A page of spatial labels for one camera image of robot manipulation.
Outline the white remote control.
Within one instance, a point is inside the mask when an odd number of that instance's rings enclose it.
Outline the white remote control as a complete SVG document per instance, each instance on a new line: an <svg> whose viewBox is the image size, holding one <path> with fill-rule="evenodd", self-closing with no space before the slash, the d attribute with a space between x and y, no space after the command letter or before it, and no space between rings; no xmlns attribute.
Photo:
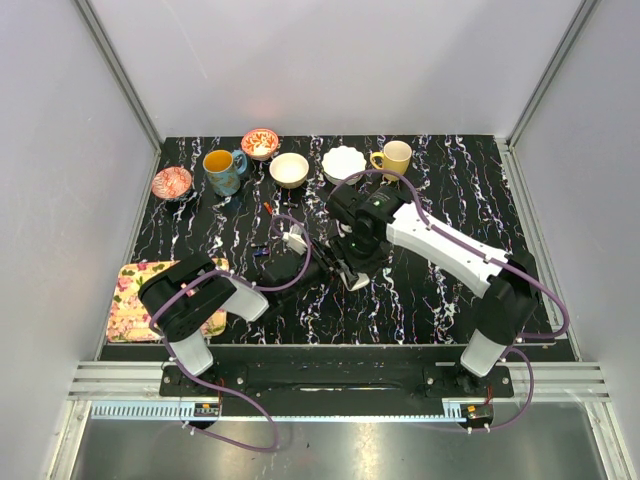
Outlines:
<svg viewBox="0 0 640 480"><path fill-rule="evenodd" d="M351 271L341 271L339 274L342 282L348 291L356 291L366 287L370 283L370 278L364 273L353 273Z"/></svg>

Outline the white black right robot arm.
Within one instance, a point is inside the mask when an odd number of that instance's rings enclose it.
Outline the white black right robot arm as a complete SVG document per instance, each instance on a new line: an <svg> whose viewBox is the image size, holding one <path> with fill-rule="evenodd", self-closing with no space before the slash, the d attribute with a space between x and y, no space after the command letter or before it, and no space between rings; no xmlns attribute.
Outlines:
<svg viewBox="0 0 640 480"><path fill-rule="evenodd" d="M468 396L486 389L490 371L540 301L533 256L526 251L509 255L476 242L389 186L366 196L343 184L330 194L326 209L342 229L329 245L349 289L363 287L386 262L391 248L401 247L444 269L479 298L475 330L454 380Z"/></svg>

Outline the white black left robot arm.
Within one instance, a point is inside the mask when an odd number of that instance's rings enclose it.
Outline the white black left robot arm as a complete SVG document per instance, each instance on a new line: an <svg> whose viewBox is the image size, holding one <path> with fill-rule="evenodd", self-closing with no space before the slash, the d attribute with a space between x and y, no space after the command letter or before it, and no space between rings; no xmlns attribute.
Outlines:
<svg viewBox="0 0 640 480"><path fill-rule="evenodd" d="M145 281L138 298L151 316L151 330L168 342L172 356L185 367L182 384L200 396L211 392L217 380L213 355L201 332L214 313L224 310L256 321L300 289L331 278L343 265L329 247L313 241L310 253L289 250L263 262L253 286L197 253Z"/></svg>

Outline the white scalloped bowl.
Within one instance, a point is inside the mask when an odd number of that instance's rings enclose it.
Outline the white scalloped bowl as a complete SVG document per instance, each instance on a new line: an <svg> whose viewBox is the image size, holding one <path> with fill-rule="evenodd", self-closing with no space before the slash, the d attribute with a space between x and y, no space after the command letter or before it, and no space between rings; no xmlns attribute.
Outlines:
<svg viewBox="0 0 640 480"><path fill-rule="evenodd" d="M361 172L366 169L364 154L354 147L339 146L331 148L321 162L325 178L333 185L338 185L349 175L358 173L358 176L350 178L348 185L354 185L361 178Z"/></svg>

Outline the yellow mug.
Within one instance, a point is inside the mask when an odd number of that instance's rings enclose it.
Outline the yellow mug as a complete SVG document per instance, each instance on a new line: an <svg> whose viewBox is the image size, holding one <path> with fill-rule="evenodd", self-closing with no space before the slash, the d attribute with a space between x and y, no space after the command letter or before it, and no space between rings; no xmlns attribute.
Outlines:
<svg viewBox="0 0 640 480"><path fill-rule="evenodd" d="M412 154L413 150L409 144L393 140L386 143L381 151L372 153L370 163L375 169L404 175L409 168Z"/></svg>

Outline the cream round bowl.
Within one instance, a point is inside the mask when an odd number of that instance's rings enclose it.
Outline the cream round bowl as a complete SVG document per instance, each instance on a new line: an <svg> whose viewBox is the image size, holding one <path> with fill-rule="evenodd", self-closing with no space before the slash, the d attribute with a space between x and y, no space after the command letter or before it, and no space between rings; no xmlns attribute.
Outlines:
<svg viewBox="0 0 640 480"><path fill-rule="evenodd" d="M283 153L270 163L269 173L282 188L295 189L307 179L309 163L305 157L297 153Z"/></svg>

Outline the orange floral bowl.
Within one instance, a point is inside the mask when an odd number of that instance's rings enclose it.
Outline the orange floral bowl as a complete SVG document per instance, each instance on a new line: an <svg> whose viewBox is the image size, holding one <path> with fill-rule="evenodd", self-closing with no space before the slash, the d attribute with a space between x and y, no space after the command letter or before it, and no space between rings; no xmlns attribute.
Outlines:
<svg viewBox="0 0 640 480"><path fill-rule="evenodd" d="M265 161L277 150L279 136L267 128L256 128L244 135L241 140L242 151L254 160Z"/></svg>

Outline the blue patterned mug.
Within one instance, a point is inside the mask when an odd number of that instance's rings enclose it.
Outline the blue patterned mug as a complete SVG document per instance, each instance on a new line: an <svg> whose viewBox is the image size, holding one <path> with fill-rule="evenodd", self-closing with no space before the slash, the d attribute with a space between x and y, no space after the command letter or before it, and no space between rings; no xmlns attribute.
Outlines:
<svg viewBox="0 0 640 480"><path fill-rule="evenodd" d="M248 157L242 150L214 150L203 160L205 174L221 197L230 197L241 188L241 176L246 173Z"/></svg>

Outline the red patterned small dish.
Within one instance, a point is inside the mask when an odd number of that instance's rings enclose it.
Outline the red patterned small dish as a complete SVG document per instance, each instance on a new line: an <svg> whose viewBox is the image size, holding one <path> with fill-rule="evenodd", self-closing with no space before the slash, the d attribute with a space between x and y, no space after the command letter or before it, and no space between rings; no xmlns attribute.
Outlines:
<svg viewBox="0 0 640 480"><path fill-rule="evenodd" d="M159 199L176 201L191 191L193 177L189 170L172 166L159 171L151 182L151 192Z"/></svg>

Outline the floral rectangular tray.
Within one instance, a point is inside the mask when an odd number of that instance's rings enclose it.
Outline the floral rectangular tray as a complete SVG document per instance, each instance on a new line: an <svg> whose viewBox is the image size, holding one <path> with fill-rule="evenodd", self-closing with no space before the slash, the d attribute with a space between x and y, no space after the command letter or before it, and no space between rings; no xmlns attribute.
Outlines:
<svg viewBox="0 0 640 480"><path fill-rule="evenodd" d="M124 265L118 274L106 327L108 343L157 343L160 337L149 328L151 316L138 298L141 286L176 261Z"/></svg>

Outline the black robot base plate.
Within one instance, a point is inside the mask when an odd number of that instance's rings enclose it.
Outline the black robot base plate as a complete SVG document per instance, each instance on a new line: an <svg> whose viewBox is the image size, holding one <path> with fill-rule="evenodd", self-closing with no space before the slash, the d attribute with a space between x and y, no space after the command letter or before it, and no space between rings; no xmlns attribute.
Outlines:
<svg viewBox="0 0 640 480"><path fill-rule="evenodd" d="M484 377L460 363L460 346L216 346L201 378L246 395L280 392L415 394L429 399L511 399L509 370Z"/></svg>

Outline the aluminium table edge rail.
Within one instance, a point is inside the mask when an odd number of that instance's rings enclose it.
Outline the aluminium table edge rail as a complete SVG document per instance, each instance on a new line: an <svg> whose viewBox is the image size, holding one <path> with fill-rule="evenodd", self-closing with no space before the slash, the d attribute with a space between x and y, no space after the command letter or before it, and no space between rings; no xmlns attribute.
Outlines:
<svg viewBox="0 0 640 480"><path fill-rule="evenodd" d="M258 396L275 392L407 393L438 399L538 402L607 401L609 393L595 363L500 363L479 379L451 362L241 362L212 367L205 379ZM159 362L83 362L69 389L74 399L156 399L187 386Z"/></svg>

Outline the aluminium corner frame post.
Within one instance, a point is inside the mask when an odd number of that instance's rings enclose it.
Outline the aluminium corner frame post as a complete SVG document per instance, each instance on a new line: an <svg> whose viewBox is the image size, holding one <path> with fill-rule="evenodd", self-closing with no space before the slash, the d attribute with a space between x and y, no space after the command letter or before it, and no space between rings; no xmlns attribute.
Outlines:
<svg viewBox="0 0 640 480"><path fill-rule="evenodd" d="M541 105L546 93L552 86L553 81L562 69L565 61L582 34L582 31L586 28L586 25L598 8L599 4L599 0L582 0L579 2L578 8L565 29L543 71L543 74L537 82L511 133L506 138L506 144L508 147L515 147L524 134L527 126Z"/></svg>

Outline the left aluminium frame post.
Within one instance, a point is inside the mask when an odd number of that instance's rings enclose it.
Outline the left aluminium frame post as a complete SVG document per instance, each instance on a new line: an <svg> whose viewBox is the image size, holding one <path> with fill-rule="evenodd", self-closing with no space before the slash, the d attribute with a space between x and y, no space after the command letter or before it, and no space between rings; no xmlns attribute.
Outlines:
<svg viewBox="0 0 640 480"><path fill-rule="evenodd" d="M88 29L98 51L100 52L100 55L102 56L107 68L113 76L147 140L155 151L160 151L163 139L155 127L147 109L144 107L129 75L127 74L123 63L116 52L113 42L109 38L107 30L93 6L93 3L88 0L73 0L72 4L78 11L83 24Z"/></svg>

